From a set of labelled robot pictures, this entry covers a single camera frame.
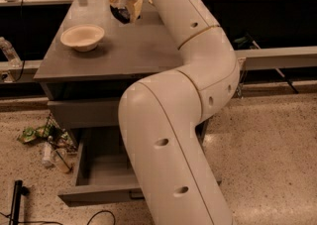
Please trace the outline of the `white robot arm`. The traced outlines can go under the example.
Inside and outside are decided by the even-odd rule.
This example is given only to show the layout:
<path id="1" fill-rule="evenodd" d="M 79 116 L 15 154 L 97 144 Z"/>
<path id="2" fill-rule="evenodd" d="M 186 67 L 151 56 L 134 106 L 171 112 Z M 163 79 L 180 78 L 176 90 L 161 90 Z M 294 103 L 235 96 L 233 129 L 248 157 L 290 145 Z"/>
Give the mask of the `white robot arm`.
<path id="1" fill-rule="evenodd" d="M 118 116 L 130 162 L 156 225 L 236 225 L 195 128 L 232 98 L 240 65 L 201 0 L 153 2 L 183 65 L 124 92 Z"/>

